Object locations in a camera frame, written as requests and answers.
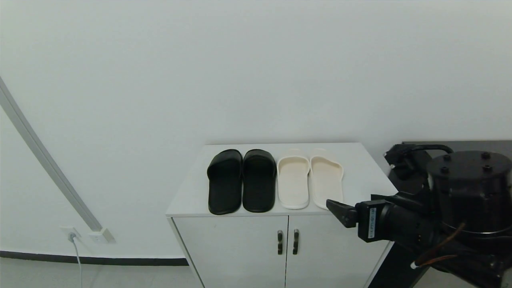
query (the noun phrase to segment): white wall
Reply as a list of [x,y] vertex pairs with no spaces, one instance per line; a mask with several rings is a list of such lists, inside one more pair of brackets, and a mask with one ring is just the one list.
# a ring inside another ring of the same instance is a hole
[[[512,139],[512,3],[5,1],[0,74],[117,240],[181,257],[164,212],[206,143]],[[2,115],[1,249],[88,228]]]

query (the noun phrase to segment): cabinet handle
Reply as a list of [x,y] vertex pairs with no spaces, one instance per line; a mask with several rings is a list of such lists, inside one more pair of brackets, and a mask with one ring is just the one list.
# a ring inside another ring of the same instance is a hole
[[293,254],[298,252],[298,229],[293,230]]
[[283,254],[283,231],[278,231],[278,255]]

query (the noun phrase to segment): white slipper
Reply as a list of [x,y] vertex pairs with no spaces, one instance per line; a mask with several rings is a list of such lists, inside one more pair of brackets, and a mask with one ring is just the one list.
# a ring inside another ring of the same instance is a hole
[[278,195],[284,208],[302,209],[309,204],[309,159],[300,149],[290,149],[278,161]]
[[325,149],[316,148],[311,157],[311,195],[315,204],[327,210],[326,200],[343,203],[343,167]]

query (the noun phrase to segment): white cabinet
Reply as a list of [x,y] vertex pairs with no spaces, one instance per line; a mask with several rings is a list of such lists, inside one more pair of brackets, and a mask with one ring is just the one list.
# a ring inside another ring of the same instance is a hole
[[287,216],[180,217],[175,224],[208,288],[283,288]]
[[[204,146],[166,212],[201,284],[205,288],[367,286],[391,245],[365,243],[357,237],[357,229],[346,229],[313,201],[304,209],[289,210],[276,196],[274,207],[266,213],[251,213],[243,207],[222,216],[209,212],[206,169],[211,159],[226,149],[238,149],[244,155],[256,148],[270,152],[276,160],[290,148],[306,153],[314,148],[329,150],[344,167],[344,202],[349,205],[369,200],[370,194],[397,192],[360,143]],[[279,231],[283,232],[282,254],[278,253]]]
[[289,218],[286,287],[364,287],[388,245],[365,243],[332,215]]

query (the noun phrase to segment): cabinet top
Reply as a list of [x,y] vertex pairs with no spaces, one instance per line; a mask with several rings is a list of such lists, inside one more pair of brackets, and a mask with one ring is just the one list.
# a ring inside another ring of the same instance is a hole
[[270,152],[276,162],[290,148],[299,148],[309,157],[313,149],[324,148],[336,156],[343,166],[342,191],[344,203],[355,205],[370,200],[370,194],[394,195],[397,190],[387,176],[375,163],[361,143],[301,143],[301,144],[243,144],[243,145],[206,145],[196,158],[195,163],[183,180],[179,190],[171,201],[167,217],[232,217],[232,216],[275,216],[275,215],[322,215],[329,211],[317,207],[310,195],[309,205],[304,209],[290,210],[281,206],[276,183],[275,204],[265,213],[251,213],[241,206],[238,211],[216,216],[208,210],[208,177],[206,169],[212,158],[226,149],[237,149],[242,156],[251,149],[263,149]]

